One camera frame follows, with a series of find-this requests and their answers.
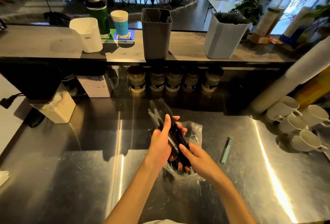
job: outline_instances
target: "stacked mugs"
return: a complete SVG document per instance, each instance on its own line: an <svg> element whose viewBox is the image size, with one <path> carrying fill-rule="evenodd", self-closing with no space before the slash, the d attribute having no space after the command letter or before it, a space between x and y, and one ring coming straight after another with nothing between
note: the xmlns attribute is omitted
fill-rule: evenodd
<svg viewBox="0 0 330 224"><path fill-rule="evenodd" d="M267 110L266 116L280 122L279 130L290 135L290 144L294 149L304 152L328 149L318 136L309 131L309 127L317 124L330 127L327 111L317 105L309 105L302 111L298 111L298 108L299 104L294 98L284 96Z"/></svg>

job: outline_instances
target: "qr code sign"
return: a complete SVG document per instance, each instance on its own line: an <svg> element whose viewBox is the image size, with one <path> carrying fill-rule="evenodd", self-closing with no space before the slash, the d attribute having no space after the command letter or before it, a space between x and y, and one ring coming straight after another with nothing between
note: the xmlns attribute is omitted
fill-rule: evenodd
<svg viewBox="0 0 330 224"><path fill-rule="evenodd" d="M117 35L117 39L130 39L131 38L131 32L128 32L127 35Z"/></svg>

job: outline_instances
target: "gray container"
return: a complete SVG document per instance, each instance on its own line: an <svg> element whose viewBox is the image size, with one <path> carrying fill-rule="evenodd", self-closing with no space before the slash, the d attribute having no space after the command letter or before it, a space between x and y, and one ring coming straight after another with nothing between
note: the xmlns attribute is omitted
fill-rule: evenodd
<svg viewBox="0 0 330 224"><path fill-rule="evenodd" d="M172 29L170 11L144 8L141 21L145 59L165 59Z"/></svg>

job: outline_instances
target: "stainless steel counter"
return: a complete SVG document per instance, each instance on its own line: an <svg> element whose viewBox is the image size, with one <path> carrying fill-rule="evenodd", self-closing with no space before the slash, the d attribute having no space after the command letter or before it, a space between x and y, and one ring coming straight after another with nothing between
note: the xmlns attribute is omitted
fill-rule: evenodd
<svg viewBox="0 0 330 224"><path fill-rule="evenodd" d="M276 128L249 116L225 116L225 94L162 94L181 116L203 125L202 147L219 164L258 223L330 219L330 163L319 152L296 153ZM2 155L11 178L0 188L0 223L101 224L129 185L150 143L150 97L84 99L70 123L45 119L21 127ZM207 182L176 180L162 172L139 223L171 219L188 224L228 223L221 198Z"/></svg>

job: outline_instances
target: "black power cord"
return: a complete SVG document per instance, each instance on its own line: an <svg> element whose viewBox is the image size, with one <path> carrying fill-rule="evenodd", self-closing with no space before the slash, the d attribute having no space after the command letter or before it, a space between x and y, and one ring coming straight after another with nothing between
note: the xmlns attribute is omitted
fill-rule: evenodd
<svg viewBox="0 0 330 224"><path fill-rule="evenodd" d="M18 94L10 96L7 99L2 98L2 100L0 101L0 105L3 106L5 109L8 109L12 105L14 100L19 96L24 96L24 95L23 95L23 93L18 93Z"/></svg>

